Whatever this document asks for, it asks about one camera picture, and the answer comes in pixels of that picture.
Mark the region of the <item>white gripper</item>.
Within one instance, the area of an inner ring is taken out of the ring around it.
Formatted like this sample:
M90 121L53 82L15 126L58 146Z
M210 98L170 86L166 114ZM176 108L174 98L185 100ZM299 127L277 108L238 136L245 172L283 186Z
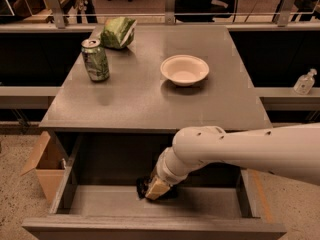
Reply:
M171 189L170 185L179 184L187 178L188 174L186 165L174 151L164 150L150 174L145 197L150 200L158 199Z

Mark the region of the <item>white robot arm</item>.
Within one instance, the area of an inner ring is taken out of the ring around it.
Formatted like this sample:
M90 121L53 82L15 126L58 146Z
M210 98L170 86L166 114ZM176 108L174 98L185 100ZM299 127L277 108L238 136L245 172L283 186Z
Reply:
M218 126L179 130L158 158L145 197L156 200L210 163L320 184L320 124L227 133Z

